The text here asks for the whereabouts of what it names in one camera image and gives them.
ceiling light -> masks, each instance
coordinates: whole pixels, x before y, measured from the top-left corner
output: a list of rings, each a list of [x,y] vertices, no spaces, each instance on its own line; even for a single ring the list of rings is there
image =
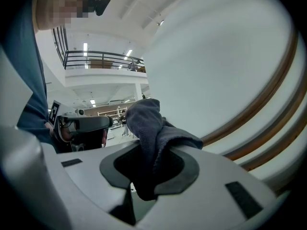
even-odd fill
[[[128,51],[128,53],[126,54],[126,56],[130,56],[131,52],[132,52],[132,49],[129,49],[129,51]]]
[[[83,51],[87,51],[87,43],[83,44]]]

metal railing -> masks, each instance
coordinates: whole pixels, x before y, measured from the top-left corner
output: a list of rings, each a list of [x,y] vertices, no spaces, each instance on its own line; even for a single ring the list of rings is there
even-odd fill
[[[54,44],[65,69],[121,69],[145,72],[142,59],[102,51],[83,51],[68,49],[64,26],[52,29]]]

